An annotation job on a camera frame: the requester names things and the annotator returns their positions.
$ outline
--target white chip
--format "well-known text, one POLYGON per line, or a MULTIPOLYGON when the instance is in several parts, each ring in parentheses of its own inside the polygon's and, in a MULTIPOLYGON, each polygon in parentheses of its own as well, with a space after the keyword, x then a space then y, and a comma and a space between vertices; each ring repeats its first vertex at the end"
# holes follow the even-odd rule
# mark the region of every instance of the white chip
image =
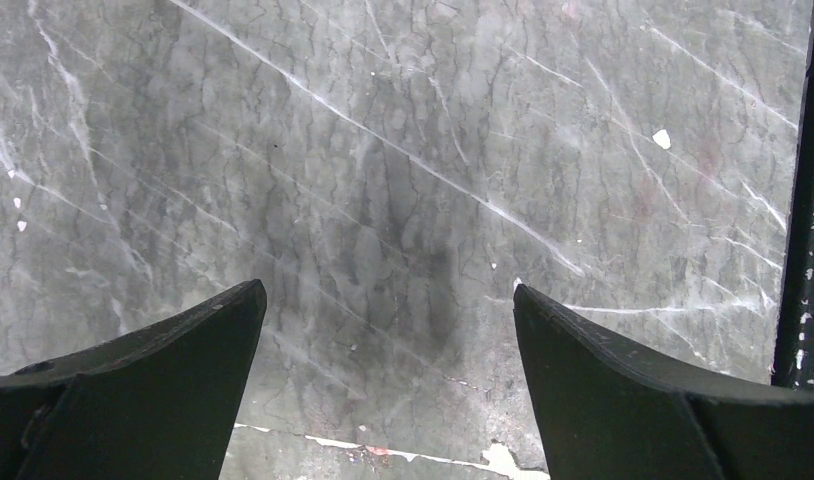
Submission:
POLYGON ((660 130, 651 137, 660 148, 664 150, 669 150, 672 147, 672 140, 669 138, 669 132, 666 130, 660 130))

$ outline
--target black plastic jaw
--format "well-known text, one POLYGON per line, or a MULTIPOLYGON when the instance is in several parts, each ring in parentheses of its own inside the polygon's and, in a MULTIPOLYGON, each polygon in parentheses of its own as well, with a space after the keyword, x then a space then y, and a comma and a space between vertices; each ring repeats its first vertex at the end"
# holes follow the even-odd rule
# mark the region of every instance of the black plastic jaw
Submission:
POLYGON ((218 478, 265 311, 255 280, 0 377, 0 479, 218 478))
POLYGON ((814 393, 707 371, 520 285, 516 333, 552 478, 814 478, 814 393))

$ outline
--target white debris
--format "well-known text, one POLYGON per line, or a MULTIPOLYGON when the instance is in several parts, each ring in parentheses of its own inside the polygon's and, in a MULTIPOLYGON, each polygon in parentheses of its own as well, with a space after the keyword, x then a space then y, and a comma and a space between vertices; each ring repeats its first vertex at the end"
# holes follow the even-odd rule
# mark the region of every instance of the white debris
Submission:
POLYGON ((672 139, 669 138, 669 132, 666 130, 658 130, 657 133, 652 135, 651 139, 664 150, 669 150, 672 147, 672 139))
POLYGON ((271 428, 255 427, 254 425, 246 425, 244 423, 234 423, 233 428, 250 428, 261 433, 269 433, 272 431, 271 428))
POLYGON ((500 443, 493 443, 488 450, 484 450, 483 457, 489 462, 487 470, 504 475, 513 480, 548 480, 548 474, 520 470, 513 459, 510 450, 500 443))
POLYGON ((349 442, 341 442, 339 440, 331 440, 329 438, 322 438, 322 437, 314 437, 312 435, 304 435, 304 438, 307 440, 312 440, 323 447, 336 447, 336 448, 346 448, 346 449, 354 449, 360 448, 362 445, 359 443, 349 443, 349 442))

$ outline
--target reddish mark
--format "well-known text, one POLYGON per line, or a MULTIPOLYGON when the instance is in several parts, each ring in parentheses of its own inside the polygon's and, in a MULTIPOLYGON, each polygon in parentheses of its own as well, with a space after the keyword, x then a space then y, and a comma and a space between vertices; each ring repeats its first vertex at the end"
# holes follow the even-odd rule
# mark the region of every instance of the reddish mark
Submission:
POLYGON ((651 218, 654 212, 654 179, 647 172, 642 172, 637 179, 634 195, 634 222, 644 222, 651 218))
POLYGON ((371 453, 372 455, 379 455, 379 456, 389 455, 389 450, 387 450, 387 449, 385 449, 383 447, 370 447, 370 446, 366 445, 366 450, 368 450, 369 453, 371 453))
POLYGON ((712 175, 718 174, 718 170, 722 166, 719 142, 710 138, 710 135, 704 135, 704 138, 699 142, 697 161, 698 171, 702 176, 710 178, 712 175))

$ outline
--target dark vertical bar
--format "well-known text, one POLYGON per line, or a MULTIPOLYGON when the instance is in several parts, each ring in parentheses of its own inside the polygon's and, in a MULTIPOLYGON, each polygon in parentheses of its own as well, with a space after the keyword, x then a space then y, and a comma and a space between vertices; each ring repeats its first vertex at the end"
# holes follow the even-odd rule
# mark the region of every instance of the dark vertical bar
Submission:
POLYGON ((814 12, 772 384, 814 390, 814 12))

